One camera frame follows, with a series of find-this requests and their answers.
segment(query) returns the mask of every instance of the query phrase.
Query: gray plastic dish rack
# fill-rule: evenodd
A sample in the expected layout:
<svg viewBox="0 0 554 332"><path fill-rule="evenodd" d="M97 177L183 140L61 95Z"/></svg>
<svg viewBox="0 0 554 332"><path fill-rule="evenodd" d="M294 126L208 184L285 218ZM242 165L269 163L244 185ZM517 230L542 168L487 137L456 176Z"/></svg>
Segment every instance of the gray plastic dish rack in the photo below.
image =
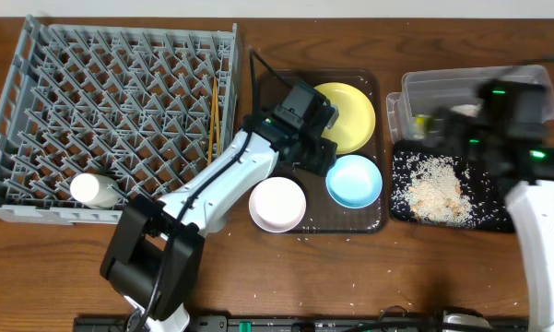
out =
<svg viewBox="0 0 554 332"><path fill-rule="evenodd" d="M0 99L0 219L116 223L128 198L178 189L206 167L213 77L220 143L230 143L241 68L236 24L154 30L27 17ZM113 209L71 197L82 172L119 184Z"/></svg>

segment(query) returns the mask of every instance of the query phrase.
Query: light blue plate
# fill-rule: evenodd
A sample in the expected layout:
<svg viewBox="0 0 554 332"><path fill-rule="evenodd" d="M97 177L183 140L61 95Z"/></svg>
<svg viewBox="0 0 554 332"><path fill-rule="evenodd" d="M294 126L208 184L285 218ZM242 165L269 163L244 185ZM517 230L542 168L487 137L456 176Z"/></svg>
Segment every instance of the light blue plate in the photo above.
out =
<svg viewBox="0 0 554 332"><path fill-rule="evenodd" d="M339 205L365 208L379 197L383 179L372 161L349 155L336 161L325 177L325 187Z"/></svg>

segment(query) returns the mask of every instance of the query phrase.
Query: yellow plate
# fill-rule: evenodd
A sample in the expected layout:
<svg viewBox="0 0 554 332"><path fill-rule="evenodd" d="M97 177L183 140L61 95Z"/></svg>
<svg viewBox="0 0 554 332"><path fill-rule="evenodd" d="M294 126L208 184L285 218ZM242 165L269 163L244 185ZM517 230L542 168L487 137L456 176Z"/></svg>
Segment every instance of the yellow plate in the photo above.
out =
<svg viewBox="0 0 554 332"><path fill-rule="evenodd" d="M338 108L338 119L322 137L338 144L336 154L346 154L361 148L375 130L375 111L360 90L344 83L324 83L315 87Z"/></svg>

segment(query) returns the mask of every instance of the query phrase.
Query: wooden tabletop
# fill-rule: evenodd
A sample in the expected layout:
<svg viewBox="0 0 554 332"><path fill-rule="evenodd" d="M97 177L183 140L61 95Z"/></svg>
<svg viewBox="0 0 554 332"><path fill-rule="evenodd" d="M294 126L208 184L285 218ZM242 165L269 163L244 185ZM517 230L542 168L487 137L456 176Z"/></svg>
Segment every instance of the wooden tabletop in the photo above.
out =
<svg viewBox="0 0 554 332"><path fill-rule="evenodd" d="M365 68L381 100L409 71L508 65L554 53L554 20L65 18L83 24L231 30L275 68ZM0 18L0 94L22 26ZM554 83L554 65L549 66ZM247 65L238 117L251 108ZM391 149L386 121L385 148ZM554 123L550 124L554 144ZM527 316L515 235L424 227L392 220L375 235L271 235L252 224L248 196L226 228L209 235L188 307L232 315L373 316L461 306L484 315ZM0 220L0 331L69 331L79 314L126 314L100 277L114 227Z"/></svg>

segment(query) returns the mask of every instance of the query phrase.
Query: white wall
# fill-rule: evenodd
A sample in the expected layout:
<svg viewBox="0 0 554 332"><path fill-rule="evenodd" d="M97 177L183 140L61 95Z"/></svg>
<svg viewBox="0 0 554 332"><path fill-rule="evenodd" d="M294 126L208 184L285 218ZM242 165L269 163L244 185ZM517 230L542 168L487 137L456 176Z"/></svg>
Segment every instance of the white wall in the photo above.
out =
<svg viewBox="0 0 554 332"><path fill-rule="evenodd" d="M0 0L0 17L554 18L554 0Z"/></svg>

